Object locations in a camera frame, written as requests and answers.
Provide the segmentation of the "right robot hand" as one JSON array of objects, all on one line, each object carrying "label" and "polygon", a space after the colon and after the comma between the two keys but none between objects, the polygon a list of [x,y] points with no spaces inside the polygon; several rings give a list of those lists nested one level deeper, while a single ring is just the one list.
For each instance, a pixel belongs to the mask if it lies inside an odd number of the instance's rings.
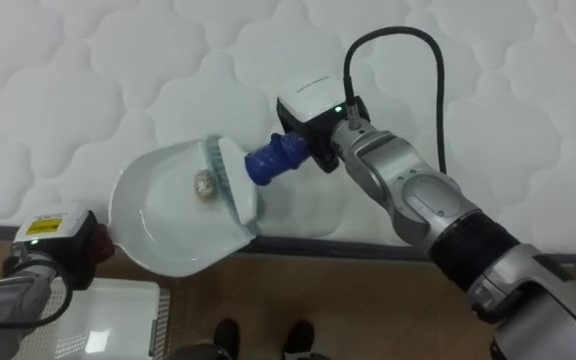
[{"label": "right robot hand", "polygon": [[297,77],[279,93],[276,110],[285,134],[303,140],[308,154],[324,172],[338,167],[331,136],[347,116],[339,79],[329,75]]}]

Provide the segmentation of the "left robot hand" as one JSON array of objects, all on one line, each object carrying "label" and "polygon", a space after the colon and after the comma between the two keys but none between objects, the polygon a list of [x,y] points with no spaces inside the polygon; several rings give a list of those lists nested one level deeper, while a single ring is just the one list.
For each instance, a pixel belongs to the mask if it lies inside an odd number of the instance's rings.
[{"label": "left robot hand", "polygon": [[75,291],[86,290],[96,271],[86,252],[97,225],[94,213],[81,204],[50,204],[23,222],[13,243],[48,256],[65,270]]}]

